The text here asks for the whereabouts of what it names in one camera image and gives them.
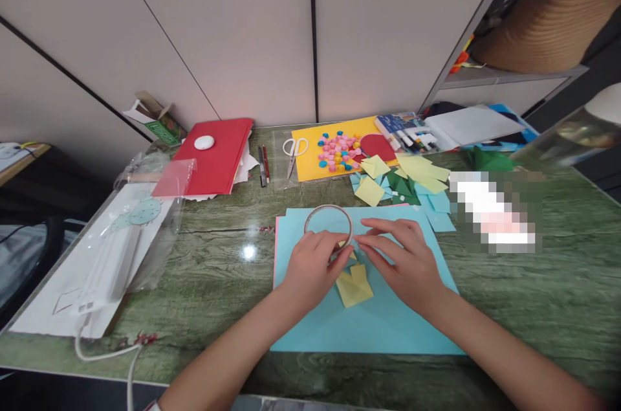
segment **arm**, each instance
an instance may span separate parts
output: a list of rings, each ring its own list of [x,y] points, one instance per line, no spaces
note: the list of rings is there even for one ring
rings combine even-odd
[[[587,387],[446,288],[418,223],[381,219],[362,223],[371,230],[356,240],[397,296],[464,350],[518,409],[605,408]],[[382,233],[392,234],[402,246]]]
[[[346,238],[306,233],[291,253],[283,283],[181,372],[160,398],[162,411],[229,409],[259,359],[334,285],[353,247],[328,261]]]

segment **hand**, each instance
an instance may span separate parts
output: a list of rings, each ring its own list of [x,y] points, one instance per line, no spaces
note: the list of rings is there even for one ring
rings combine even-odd
[[[296,305],[304,315],[325,298],[345,268],[354,250],[352,245],[344,247],[332,262],[330,255],[338,248],[339,242],[346,239],[347,234],[344,233],[309,231],[293,248],[281,286],[296,298]]]
[[[440,279],[435,257],[425,244],[420,225],[404,219],[362,219],[361,223],[371,227],[371,230],[354,238],[388,286],[423,317],[433,312],[449,290]],[[393,235],[402,246],[380,236],[383,233]],[[390,257],[395,264],[391,265],[377,250]]]

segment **red folder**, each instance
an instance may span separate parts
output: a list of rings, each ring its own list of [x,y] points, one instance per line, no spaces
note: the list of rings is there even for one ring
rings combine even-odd
[[[173,161],[196,160],[185,195],[231,194],[237,166],[244,152],[250,128],[252,128],[251,118],[194,125],[173,159]],[[213,137],[213,146],[207,150],[198,150],[194,147],[194,141],[201,136]],[[165,179],[169,168],[170,165],[164,170],[162,179],[151,193],[152,196],[171,196],[171,192],[175,191],[167,189],[169,188],[167,183],[174,181]]]

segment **shelf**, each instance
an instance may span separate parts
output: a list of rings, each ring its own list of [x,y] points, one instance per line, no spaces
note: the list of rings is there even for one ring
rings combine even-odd
[[[478,85],[504,84],[512,82],[536,81],[544,79],[572,78],[580,76],[589,68],[584,65],[577,65],[569,70],[552,74],[522,74],[504,71],[491,67],[483,68],[462,68],[456,73],[447,75],[442,89],[456,89],[458,87],[470,87]]]

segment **white cabinet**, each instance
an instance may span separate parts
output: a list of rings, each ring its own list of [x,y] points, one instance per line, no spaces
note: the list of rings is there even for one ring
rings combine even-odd
[[[4,26],[0,54],[0,141],[51,144],[102,181],[149,146]]]
[[[217,120],[143,0],[0,0],[0,14],[117,111],[144,89],[186,128]]]
[[[311,0],[146,0],[221,118],[313,122]]]
[[[320,121],[416,111],[481,0],[316,0]]]
[[[488,84],[455,89],[440,89],[434,102],[447,100],[466,107],[477,104],[505,104],[518,115],[523,115],[534,104],[545,98],[567,78],[538,81]]]

